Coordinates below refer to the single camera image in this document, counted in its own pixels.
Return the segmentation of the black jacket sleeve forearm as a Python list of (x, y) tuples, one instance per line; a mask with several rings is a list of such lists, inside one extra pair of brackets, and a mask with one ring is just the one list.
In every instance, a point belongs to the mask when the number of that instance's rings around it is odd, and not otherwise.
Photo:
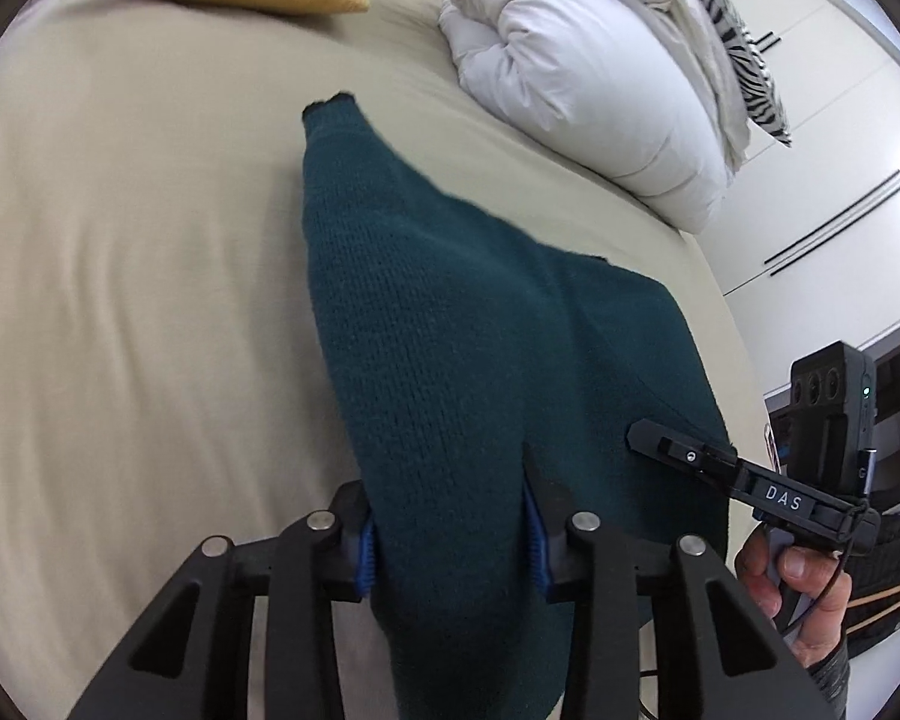
[(847, 717), (848, 683), (850, 683), (850, 658), (845, 639), (839, 640), (834, 650), (823, 660), (806, 668), (809, 678), (831, 709), (832, 717)]

